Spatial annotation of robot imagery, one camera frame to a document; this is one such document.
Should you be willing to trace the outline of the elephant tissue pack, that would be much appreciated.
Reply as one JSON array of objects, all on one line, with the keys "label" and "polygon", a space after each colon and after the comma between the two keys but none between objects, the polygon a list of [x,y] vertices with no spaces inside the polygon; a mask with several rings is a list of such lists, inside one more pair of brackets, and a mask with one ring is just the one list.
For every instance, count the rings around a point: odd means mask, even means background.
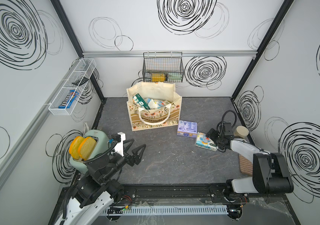
[{"label": "elephant tissue pack", "polygon": [[206,134],[205,133],[201,133],[201,132],[197,133],[195,146],[197,146],[199,148],[211,150],[213,152],[217,151],[217,146],[214,143],[214,141],[212,141],[211,139],[207,138]]},{"label": "elephant tissue pack", "polygon": [[157,99],[152,99],[152,98],[148,98],[146,100],[146,102],[151,110],[159,109],[159,108],[165,107],[170,104],[170,102],[167,100],[157,100]]}]

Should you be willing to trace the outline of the purple tissue pack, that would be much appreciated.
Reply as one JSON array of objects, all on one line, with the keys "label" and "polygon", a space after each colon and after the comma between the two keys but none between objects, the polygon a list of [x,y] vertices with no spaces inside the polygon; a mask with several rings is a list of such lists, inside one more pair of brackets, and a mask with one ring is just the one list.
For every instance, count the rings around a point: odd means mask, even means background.
[{"label": "purple tissue pack", "polygon": [[177,135],[182,137],[197,137],[197,123],[192,121],[179,120]]}]

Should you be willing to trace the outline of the floral canvas tote bag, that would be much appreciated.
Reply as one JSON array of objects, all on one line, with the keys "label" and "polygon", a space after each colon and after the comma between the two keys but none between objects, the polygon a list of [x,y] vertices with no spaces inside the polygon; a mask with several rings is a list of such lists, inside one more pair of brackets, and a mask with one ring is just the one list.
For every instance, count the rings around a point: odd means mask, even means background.
[{"label": "floral canvas tote bag", "polygon": [[[136,104],[133,97],[144,100],[162,100],[165,105],[158,109],[146,109]],[[139,82],[127,89],[127,109],[132,131],[177,126],[181,115],[182,97],[175,84],[164,82]]]}]

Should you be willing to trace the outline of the green tissue pack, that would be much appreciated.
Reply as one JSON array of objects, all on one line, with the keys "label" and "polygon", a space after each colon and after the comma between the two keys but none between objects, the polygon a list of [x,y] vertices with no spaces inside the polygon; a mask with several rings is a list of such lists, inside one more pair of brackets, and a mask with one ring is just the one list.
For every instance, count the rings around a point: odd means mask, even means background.
[{"label": "green tissue pack", "polygon": [[141,107],[141,108],[144,108],[144,109],[147,109],[147,110],[150,110],[150,107],[149,105],[147,104],[147,102],[145,101],[145,99],[139,94],[135,94],[132,96],[132,100],[133,100],[133,103],[138,106],[138,107]]}]

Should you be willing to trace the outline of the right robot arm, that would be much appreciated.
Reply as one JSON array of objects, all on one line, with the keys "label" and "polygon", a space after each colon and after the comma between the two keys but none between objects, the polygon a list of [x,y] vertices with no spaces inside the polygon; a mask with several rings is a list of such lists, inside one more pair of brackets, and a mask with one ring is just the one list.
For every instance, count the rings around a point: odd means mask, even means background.
[{"label": "right robot arm", "polygon": [[286,194],[292,193],[294,184],[280,153],[270,153],[245,140],[249,130],[231,123],[220,122],[216,129],[210,129],[206,137],[221,150],[231,150],[252,162],[252,176],[227,181],[230,191],[238,194]]}]

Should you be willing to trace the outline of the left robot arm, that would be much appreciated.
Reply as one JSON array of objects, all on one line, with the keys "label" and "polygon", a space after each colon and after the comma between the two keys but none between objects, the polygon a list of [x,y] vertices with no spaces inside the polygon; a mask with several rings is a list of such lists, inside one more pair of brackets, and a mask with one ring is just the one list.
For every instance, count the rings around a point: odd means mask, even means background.
[{"label": "left robot arm", "polygon": [[133,139],[112,139],[105,151],[83,162],[88,171],[66,192],[57,225],[90,225],[101,213],[122,214],[131,208],[135,195],[128,195],[113,176],[125,165],[139,165],[142,161],[146,144],[128,154],[133,143]]}]

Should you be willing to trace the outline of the beige round jar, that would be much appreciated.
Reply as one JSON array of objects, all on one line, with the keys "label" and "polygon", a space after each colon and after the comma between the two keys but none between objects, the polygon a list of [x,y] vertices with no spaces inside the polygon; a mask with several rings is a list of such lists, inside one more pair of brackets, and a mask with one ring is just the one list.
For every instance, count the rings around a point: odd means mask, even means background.
[{"label": "beige round jar", "polygon": [[249,130],[244,126],[237,126],[234,135],[245,139],[249,135]]}]

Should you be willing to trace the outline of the green toaster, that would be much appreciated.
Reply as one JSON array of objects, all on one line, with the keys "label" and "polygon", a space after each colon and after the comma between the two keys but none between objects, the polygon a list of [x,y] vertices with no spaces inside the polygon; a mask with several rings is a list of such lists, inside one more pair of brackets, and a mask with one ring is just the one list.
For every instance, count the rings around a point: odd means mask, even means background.
[{"label": "green toaster", "polygon": [[94,158],[100,153],[104,153],[109,147],[109,138],[101,130],[89,130],[84,136],[77,136],[69,147],[70,164],[82,174],[88,169],[85,161]]}]

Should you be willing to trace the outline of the yellow toast slice right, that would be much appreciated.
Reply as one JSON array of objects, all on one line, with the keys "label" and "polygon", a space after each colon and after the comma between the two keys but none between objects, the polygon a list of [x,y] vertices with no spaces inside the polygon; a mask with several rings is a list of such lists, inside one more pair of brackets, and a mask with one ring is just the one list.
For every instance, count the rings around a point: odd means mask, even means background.
[{"label": "yellow toast slice right", "polygon": [[78,149],[80,158],[88,160],[96,143],[97,141],[94,138],[86,137]]}]

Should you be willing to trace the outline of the yellow toast slice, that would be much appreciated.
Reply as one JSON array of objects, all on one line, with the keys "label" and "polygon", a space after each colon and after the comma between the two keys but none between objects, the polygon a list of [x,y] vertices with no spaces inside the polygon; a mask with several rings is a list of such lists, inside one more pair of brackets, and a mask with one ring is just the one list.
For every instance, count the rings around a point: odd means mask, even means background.
[{"label": "yellow toast slice", "polygon": [[82,136],[77,136],[72,141],[72,143],[69,147],[69,153],[72,156],[72,158],[75,160],[78,160],[80,158],[78,149],[83,141],[84,141],[84,138]]},{"label": "yellow toast slice", "polygon": [[80,158],[88,160],[96,143],[97,141],[94,138],[86,137],[78,149]]}]

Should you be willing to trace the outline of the green item in basket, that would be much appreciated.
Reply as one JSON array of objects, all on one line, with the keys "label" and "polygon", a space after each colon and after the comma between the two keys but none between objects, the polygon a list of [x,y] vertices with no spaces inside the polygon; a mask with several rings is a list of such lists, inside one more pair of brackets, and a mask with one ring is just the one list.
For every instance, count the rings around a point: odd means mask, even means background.
[{"label": "green item in basket", "polygon": [[183,80],[183,74],[181,72],[173,72],[167,74],[167,81],[171,83],[181,83]]}]

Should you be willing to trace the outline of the yellow item in basket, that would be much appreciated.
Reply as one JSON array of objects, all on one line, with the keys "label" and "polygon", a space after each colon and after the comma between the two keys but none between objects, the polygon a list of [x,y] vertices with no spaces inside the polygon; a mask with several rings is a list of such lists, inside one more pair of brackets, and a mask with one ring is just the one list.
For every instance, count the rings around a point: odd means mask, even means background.
[{"label": "yellow item in basket", "polygon": [[167,75],[163,73],[153,73],[151,74],[151,81],[154,83],[157,82],[165,82],[167,79]]}]

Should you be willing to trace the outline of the blue candy packet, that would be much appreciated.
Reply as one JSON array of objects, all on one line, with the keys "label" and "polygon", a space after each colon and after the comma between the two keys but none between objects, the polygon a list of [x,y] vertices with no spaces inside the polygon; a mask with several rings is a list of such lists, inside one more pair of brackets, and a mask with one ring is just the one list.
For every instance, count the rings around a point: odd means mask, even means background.
[{"label": "blue candy packet", "polygon": [[59,109],[67,109],[70,108],[72,103],[76,100],[79,93],[75,90],[70,90],[61,104],[58,106]]}]

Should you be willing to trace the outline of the black remote control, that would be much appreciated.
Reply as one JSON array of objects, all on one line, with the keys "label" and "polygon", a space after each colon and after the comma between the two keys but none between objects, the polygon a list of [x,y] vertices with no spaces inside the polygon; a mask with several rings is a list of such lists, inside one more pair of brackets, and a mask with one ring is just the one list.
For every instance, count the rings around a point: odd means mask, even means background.
[{"label": "black remote control", "polygon": [[74,86],[82,86],[82,85],[86,84],[88,81],[89,81],[88,78],[83,77],[83,78],[79,78],[78,80],[72,82],[72,84]]}]

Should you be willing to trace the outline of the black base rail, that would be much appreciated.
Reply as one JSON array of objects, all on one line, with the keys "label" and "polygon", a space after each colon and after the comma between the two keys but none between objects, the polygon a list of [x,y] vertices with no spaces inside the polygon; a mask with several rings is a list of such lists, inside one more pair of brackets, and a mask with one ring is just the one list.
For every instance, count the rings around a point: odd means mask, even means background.
[{"label": "black base rail", "polygon": [[97,184],[79,185],[74,190],[66,190],[80,201],[81,206],[94,203],[104,192],[110,194],[115,203],[136,204],[153,199],[200,199],[212,203],[236,203],[255,197],[280,197],[281,194],[246,193],[236,194],[227,183],[213,184],[125,184],[111,182],[103,187]]}]

